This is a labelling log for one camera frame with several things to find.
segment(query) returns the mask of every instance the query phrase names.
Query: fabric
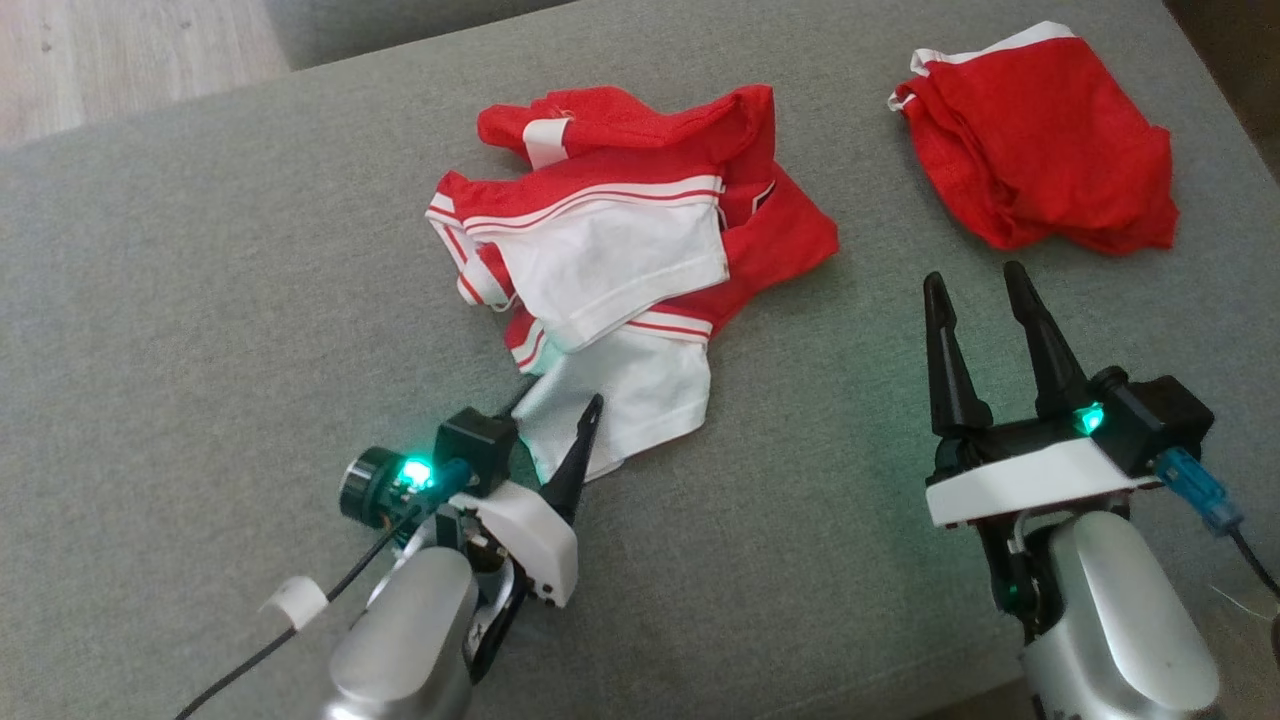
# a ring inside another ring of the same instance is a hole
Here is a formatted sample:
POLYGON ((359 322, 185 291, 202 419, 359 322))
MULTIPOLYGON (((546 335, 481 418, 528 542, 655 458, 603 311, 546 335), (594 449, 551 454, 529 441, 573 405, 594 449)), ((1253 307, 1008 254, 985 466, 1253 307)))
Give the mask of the fabric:
POLYGON ((653 110, 618 87, 558 90, 527 108, 489 108, 476 127, 481 141, 513 150, 535 170, 600 150, 641 150, 627 155, 646 164, 680 158, 680 163, 719 167, 730 188, 721 199, 728 227, 746 222, 773 183, 777 131, 773 88, 765 85, 671 114, 653 110))
POLYGON ((609 411, 600 415, 588 480, 701 427, 712 386, 708 337, 649 329, 673 320, 678 318, 641 314, 635 320, 641 327, 622 325, 549 364, 512 413, 541 482, 564 461, 576 437, 572 430, 596 392, 607 398, 609 411))
POLYGON ((447 174, 428 218, 463 299, 504 310, 518 295, 573 352, 659 300, 724 282, 716 169, 627 160, 593 156, 513 183, 447 174), (672 179, 639 182, 658 178, 672 179), (488 261, 485 246, 497 250, 488 261))
POLYGON ((477 124, 534 172, 451 172, 426 217, 467 302, 518 302, 507 347, 541 379, 512 416, 543 482, 595 392, 605 409, 588 479, 700 427, 710 334, 837 250, 835 223, 773 163, 767 86, 669 115, 616 87, 557 91, 477 124))
POLYGON ((591 480, 637 452, 701 427, 710 393, 708 340, 756 293, 803 275, 836 252, 836 224, 782 168, 774 172, 774 188, 759 211, 724 232, 727 282, 657 304, 572 354, 549 338, 531 313, 515 310, 507 346, 521 372, 541 379, 512 416, 540 480, 550 479, 563 462, 581 407, 595 392, 604 395, 608 410, 596 432, 591 480))
MULTIPOLYGON (((1280 190, 1161 4, 580 0, 0 154, 0 717, 173 717, 288 626, 257 612, 282 580, 369 550, 352 457, 521 382, 507 316, 424 243, 430 188, 527 169, 475 140, 494 99, 602 83, 676 111, 768 82, 778 163, 850 242, 712 341, 712 421, 586 488, 570 606, 521 610, 470 715, 908 720, 1015 678, 977 536, 924 505, 920 282, 1000 420, 1034 413, 1023 332, 882 100, 910 49, 1044 17, 1170 129, 1181 218, 1174 252, 1018 259, 1087 372, 1216 413, 1204 462, 1280 566, 1280 190)), ((1193 616, 1257 588, 1171 493, 1133 518, 1193 616)), ((315 720, 390 560, 196 720, 315 720)))
POLYGON ((1174 245, 1169 131, 1089 46, 1042 22, 979 53, 916 50, 890 97, 934 188, 1000 250, 1061 233, 1108 255, 1174 245))

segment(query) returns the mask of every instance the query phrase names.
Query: blue connector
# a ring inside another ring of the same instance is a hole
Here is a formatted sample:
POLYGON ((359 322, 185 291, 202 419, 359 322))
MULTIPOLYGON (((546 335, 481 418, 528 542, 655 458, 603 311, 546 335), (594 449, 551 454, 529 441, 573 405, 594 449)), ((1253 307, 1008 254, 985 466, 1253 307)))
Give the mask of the blue connector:
POLYGON ((1216 538, 1226 537, 1244 520, 1244 515, 1228 500, 1226 489, 1180 447, 1156 457, 1156 477, 1192 503, 1216 538))

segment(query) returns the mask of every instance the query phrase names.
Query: white cable clip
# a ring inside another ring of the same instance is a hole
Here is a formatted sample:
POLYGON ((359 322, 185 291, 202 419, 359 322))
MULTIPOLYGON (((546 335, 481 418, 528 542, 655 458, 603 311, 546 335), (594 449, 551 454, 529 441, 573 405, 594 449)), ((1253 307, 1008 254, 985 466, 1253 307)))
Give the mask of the white cable clip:
POLYGON ((283 610, 289 616, 289 621, 293 623, 293 629, 301 630, 316 615, 320 615, 320 611, 329 605, 329 598, 325 597, 324 591, 315 580, 297 575, 284 580, 280 589, 266 598, 266 602, 257 611, 261 612, 269 605, 283 610))

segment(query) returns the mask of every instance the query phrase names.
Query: couch cushion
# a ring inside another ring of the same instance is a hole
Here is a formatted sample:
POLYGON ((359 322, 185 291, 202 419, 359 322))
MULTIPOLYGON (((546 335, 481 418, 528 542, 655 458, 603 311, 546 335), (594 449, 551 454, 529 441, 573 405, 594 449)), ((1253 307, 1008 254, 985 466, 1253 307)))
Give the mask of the couch cushion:
POLYGON ((570 0, 264 0, 293 69, 513 18, 570 0))
MULTIPOLYGON (((338 515, 347 461, 518 382, 431 188, 513 174, 480 109, 598 83, 664 110, 772 83, 780 161, 844 246, 712 343, 703 429, 588 488, 571 606, 524 611, 472 716, 895 719, 1011 678, 978 538, 929 525, 920 296, 941 269, 979 392, 1025 416, 1009 256, 951 222, 884 97, 915 47, 1046 18, 1170 128, 1183 219, 1171 252, 1016 256, 1088 372, 1217 411, 1207 462, 1280 564, 1280 191, 1158 4, 582 0, 0 158, 0 714, 177 712, 282 629, 256 614, 280 580, 346 571, 374 539, 338 515)), ((1134 515, 1193 609, 1248 587, 1171 495, 1134 515)), ((314 717, 385 568, 200 717, 314 717)))

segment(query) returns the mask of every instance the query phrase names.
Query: wooden floor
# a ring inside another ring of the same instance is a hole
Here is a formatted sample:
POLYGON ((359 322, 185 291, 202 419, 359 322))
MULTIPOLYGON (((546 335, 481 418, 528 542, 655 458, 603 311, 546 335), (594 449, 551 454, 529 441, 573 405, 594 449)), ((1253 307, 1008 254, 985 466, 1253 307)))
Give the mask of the wooden floor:
POLYGON ((0 0, 0 147, 287 72, 261 0, 0 0))

